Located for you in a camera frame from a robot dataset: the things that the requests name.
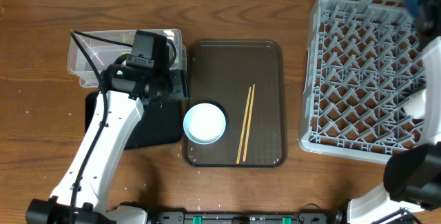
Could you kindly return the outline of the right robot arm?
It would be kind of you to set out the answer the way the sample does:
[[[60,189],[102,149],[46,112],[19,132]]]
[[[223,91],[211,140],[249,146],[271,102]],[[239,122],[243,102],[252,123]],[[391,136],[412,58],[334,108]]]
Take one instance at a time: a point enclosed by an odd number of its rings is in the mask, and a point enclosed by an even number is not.
[[[417,212],[440,207],[440,0],[404,0],[416,20],[426,74],[418,144],[393,155],[383,182],[337,212],[335,223],[419,223]]]

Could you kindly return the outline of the clear plastic bin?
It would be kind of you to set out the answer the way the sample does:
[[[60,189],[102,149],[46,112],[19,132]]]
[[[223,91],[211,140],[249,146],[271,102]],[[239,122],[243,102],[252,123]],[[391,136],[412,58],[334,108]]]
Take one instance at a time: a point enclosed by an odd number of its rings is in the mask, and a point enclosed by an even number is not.
[[[181,31],[178,29],[149,29],[148,31],[163,35],[173,42],[177,55],[170,68],[172,70],[186,70],[186,47],[182,43]],[[114,63],[120,55],[132,51],[132,49],[127,47],[126,44],[133,44],[135,33],[135,30],[105,30],[89,32],[92,36],[115,41],[115,44],[80,35],[77,36],[77,39],[91,58],[97,70],[102,72],[110,64]],[[90,64],[74,41],[70,42],[67,70],[70,74],[79,77],[79,84],[83,88],[96,88],[99,85]]]

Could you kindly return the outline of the grey dishwasher rack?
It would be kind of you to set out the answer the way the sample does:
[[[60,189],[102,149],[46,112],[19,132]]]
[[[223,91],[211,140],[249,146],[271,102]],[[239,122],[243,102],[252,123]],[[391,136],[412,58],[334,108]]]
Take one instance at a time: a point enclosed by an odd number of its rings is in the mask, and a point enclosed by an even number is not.
[[[424,86],[418,34],[402,0],[316,0],[299,146],[386,163],[420,138],[423,122],[402,108]]]

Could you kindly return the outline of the black plastic bin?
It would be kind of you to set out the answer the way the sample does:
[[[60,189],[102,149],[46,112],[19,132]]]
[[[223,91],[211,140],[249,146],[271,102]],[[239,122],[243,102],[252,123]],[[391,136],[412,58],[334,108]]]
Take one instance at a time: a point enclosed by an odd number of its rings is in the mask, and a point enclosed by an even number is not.
[[[92,126],[92,133],[86,134],[80,145],[88,150],[100,125],[97,145],[115,145],[124,150],[175,143],[182,137],[181,105],[178,102],[149,104],[143,107],[139,100],[133,100],[127,93],[108,91],[105,94],[91,93],[86,97],[86,123]]]

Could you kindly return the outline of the light blue rice bowl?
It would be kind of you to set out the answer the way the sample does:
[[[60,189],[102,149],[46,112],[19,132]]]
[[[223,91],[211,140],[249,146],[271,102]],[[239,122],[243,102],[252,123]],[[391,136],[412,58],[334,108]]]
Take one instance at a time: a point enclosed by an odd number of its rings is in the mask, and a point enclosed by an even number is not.
[[[186,137],[200,145],[217,142],[225,132],[226,117],[223,111],[211,103],[199,103],[184,116],[183,130]]]

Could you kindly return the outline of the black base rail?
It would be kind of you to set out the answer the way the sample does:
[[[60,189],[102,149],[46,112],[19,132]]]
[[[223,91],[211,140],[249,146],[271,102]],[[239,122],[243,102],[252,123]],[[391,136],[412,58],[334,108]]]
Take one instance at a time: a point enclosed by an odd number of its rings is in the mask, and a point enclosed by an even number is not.
[[[301,213],[202,213],[159,212],[148,213],[146,224],[332,224],[328,212]]]

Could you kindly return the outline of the brown serving tray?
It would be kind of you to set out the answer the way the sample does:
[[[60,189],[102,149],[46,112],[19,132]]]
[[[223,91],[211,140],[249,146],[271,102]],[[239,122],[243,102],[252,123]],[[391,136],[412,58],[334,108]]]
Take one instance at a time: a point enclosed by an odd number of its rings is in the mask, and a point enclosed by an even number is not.
[[[274,41],[205,40],[194,43],[188,55],[187,107],[218,106],[226,129],[217,142],[200,145],[183,140],[183,158],[194,167],[275,168],[287,158],[283,55]],[[249,87],[256,85],[247,160],[245,135],[236,164]]]

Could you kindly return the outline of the left wooden chopstick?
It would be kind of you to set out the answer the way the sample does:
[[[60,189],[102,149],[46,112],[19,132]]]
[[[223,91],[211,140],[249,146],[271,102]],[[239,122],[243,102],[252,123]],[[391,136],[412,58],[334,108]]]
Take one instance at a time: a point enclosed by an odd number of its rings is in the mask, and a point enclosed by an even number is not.
[[[237,157],[236,157],[236,164],[238,165],[240,163],[240,156],[241,156],[241,152],[242,152],[242,147],[243,147],[243,139],[244,139],[244,135],[245,135],[245,126],[247,123],[247,113],[249,111],[249,104],[250,104],[250,98],[251,98],[251,93],[252,93],[252,87],[249,87],[249,91],[248,91],[248,95],[247,95],[247,102],[245,105],[245,111],[244,111],[244,116],[243,116],[243,124],[242,124],[242,128],[241,128],[241,132],[240,132],[240,140],[239,140],[239,145],[238,145],[238,153],[237,153]]]

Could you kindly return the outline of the right wooden chopstick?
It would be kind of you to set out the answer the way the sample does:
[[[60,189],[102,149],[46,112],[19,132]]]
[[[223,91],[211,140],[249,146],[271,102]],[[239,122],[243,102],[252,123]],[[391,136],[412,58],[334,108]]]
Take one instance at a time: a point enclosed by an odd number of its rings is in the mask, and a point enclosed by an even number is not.
[[[253,107],[254,107],[255,87],[256,87],[256,85],[253,84],[251,96],[250,96],[251,98],[249,100],[249,109],[248,109],[248,117],[247,117],[247,122],[246,122],[247,128],[246,128],[246,134],[245,134],[243,162],[245,162],[247,160],[247,150],[248,150],[248,144],[249,144],[249,135],[250,135],[250,131],[251,131],[252,113],[253,113]]]

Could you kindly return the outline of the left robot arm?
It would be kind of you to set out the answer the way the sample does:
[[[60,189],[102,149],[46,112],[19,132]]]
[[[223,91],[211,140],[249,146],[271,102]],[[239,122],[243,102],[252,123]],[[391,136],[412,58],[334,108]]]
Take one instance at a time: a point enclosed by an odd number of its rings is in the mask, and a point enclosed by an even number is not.
[[[150,103],[188,97],[185,70],[113,63],[99,75],[100,93],[92,120],[65,176],[48,200],[33,199],[27,223],[147,223],[142,207],[107,202],[126,143]]]

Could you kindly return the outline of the white cup green inside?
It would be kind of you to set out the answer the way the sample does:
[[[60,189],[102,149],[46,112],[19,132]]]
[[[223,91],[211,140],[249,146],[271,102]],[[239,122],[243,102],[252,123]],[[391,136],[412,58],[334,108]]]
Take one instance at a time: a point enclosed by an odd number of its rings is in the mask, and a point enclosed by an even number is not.
[[[427,90],[423,89],[407,97],[403,105],[404,112],[413,119],[423,119],[425,116]]]

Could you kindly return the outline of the wooden chopstick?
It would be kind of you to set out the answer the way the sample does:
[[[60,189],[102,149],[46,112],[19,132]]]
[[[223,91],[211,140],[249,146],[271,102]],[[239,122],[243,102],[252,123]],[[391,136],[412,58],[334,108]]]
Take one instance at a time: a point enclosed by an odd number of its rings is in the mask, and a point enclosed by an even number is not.
[[[244,111],[244,116],[243,116],[243,124],[242,124],[242,128],[241,128],[241,132],[240,132],[240,140],[239,140],[239,145],[238,145],[238,153],[237,153],[237,157],[236,157],[236,164],[238,165],[240,163],[240,156],[241,156],[241,152],[242,152],[242,147],[243,147],[243,139],[244,139],[244,135],[245,135],[245,126],[247,123],[247,113],[249,111],[249,104],[250,104],[250,98],[251,98],[251,93],[252,93],[252,87],[249,87],[249,91],[248,91],[248,95],[247,95],[247,102],[245,105],[245,111]]]
[[[248,109],[248,117],[247,117],[247,122],[246,122],[247,128],[246,128],[246,134],[245,134],[243,162],[245,162],[247,160],[247,150],[248,150],[248,144],[249,144],[249,135],[250,135],[250,131],[251,131],[252,113],[253,113],[253,107],[254,107],[255,87],[256,87],[256,85],[253,84],[251,96],[250,96],[251,98],[249,100],[249,109]]]

